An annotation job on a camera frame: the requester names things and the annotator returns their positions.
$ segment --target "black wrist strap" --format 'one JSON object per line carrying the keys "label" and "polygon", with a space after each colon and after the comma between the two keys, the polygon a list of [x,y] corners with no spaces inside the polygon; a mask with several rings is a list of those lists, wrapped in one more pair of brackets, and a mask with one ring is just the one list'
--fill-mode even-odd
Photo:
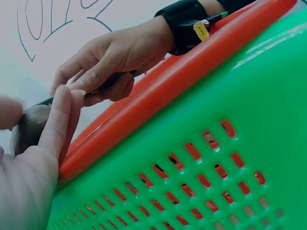
{"label": "black wrist strap", "polygon": [[175,2],[155,14],[155,17],[162,15],[172,30],[176,48],[170,51],[171,55],[182,55],[189,52],[191,48],[191,34],[181,29],[181,25],[188,20],[203,20],[208,17],[204,7],[198,0],[182,0]]}

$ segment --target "green plastic basket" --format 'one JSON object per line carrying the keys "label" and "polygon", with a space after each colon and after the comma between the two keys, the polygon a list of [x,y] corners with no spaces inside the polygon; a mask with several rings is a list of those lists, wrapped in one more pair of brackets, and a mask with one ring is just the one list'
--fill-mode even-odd
{"label": "green plastic basket", "polygon": [[306,42],[307,11],[275,23],[63,187],[48,229],[307,229]]}

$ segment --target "sleeve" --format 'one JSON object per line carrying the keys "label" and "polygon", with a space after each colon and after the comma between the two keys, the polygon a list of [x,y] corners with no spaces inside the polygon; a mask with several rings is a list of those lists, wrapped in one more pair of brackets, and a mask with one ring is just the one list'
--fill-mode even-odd
{"label": "sleeve", "polygon": [[217,0],[225,10],[231,14],[241,8],[255,2],[256,0]]}

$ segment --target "knife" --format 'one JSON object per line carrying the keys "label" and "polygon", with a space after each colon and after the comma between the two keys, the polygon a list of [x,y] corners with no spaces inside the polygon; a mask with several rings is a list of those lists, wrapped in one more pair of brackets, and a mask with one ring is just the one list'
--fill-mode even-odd
{"label": "knife", "polygon": [[[132,77],[137,76],[137,70],[130,71],[129,73],[132,74]],[[113,73],[101,86],[99,86],[93,92],[86,94],[85,96],[96,93],[97,91],[107,90],[107,89],[111,88],[115,84],[115,82],[120,78],[120,76],[122,74],[124,74],[124,73],[121,73],[121,72]],[[53,101],[53,96],[49,97],[48,99],[46,99],[46,100],[44,100],[44,101],[42,101],[42,102],[40,102],[36,105],[39,105],[39,104],[51,105],[52,101]]]}

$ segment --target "orange rim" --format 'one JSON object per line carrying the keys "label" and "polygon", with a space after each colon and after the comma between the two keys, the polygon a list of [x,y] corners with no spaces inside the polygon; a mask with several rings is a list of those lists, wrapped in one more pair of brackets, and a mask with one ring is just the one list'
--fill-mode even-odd
{"label": "orange rim", "polygon": [[186,55],[161,63],[135,85],[128,98],[112,104],[75,139],[59,169],[59,188],[276,22],[296,2],[258,0],[217,23],[210,39]]}

